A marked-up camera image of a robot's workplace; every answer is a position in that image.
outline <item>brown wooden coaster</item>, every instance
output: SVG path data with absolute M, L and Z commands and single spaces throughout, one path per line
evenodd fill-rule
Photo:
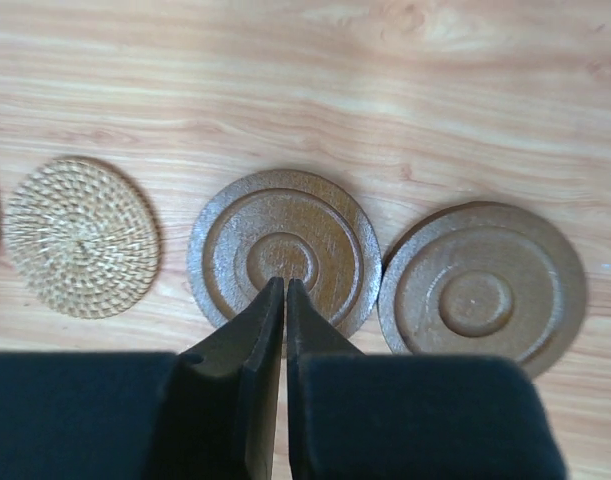
M 580 259 L 553 225 L 518 207 L 476 202 L 406 235 L 378 310 L 393 352 L 501 355 L 535 377 L 574 340 L 586 297 Z
M 187 267 L 216 327 L 278 276 L 303 280 L 320 314 L 346 336 L 369 315 L 381 279 L 376 234 L 358 203 L 295 170 L 250 175 L 218 193 L 194 225 Z
M 5 235 L 28 287 L 74 317 L 123 312 L 158 269 L 158 231 L 145 200 L 90 159 L 60 159 L 32 174 L 9 203 Z

